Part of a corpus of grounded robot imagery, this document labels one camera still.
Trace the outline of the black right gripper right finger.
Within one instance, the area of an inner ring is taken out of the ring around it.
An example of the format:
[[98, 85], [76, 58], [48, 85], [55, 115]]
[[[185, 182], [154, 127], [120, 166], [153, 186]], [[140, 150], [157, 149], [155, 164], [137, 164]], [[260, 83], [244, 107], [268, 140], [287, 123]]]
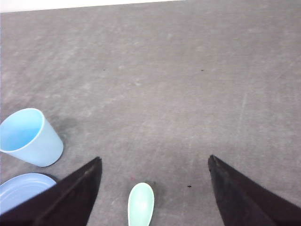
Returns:
[[299, 226], [301, 209], [260, 186], [218, 157], [208, 168], [216, 203], [226, 226]]

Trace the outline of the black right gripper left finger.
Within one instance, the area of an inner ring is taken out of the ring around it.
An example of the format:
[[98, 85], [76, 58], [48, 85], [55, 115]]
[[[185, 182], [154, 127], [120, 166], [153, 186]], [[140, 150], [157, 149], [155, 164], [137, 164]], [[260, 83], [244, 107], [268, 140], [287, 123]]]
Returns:
[[93, 160], [48, 190], [2, 214], [2, 226], [85, 226], [102, 178], [102, 160]]

